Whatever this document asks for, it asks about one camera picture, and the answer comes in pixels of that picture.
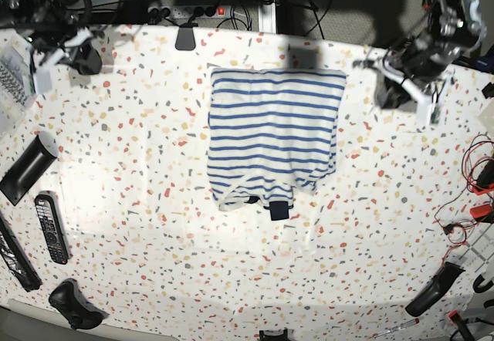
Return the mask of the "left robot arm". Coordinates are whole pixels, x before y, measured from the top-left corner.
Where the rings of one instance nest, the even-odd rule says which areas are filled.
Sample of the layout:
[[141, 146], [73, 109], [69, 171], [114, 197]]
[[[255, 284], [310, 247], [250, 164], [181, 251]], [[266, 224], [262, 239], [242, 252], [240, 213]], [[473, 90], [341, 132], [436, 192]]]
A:
[[382, 56], [367, 57], [354, 66], [377, 73], [374, 100], [382, 110], [413, 102], [419, 123], [435, 123], [452, 75], [447, 68], [461, 55], [481, 46], [487, 28], [480, 0], [422, 0], [423, 29], [409, 30]]

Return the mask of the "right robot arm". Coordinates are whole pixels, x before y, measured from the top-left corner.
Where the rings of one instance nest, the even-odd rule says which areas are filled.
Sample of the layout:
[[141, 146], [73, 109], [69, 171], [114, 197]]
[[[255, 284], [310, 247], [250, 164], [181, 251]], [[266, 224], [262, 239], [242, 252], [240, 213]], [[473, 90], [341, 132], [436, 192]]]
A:
[[91, 0], [1, 0], [1, 28], [13, 29], [42, 53], [37, 67], [30, 64], [36, 93], [51, 90], [50, 71], [62, 64], [80, 75], [100, 73], [102, 60], [93, 48], [98, 35], [89, 27]]

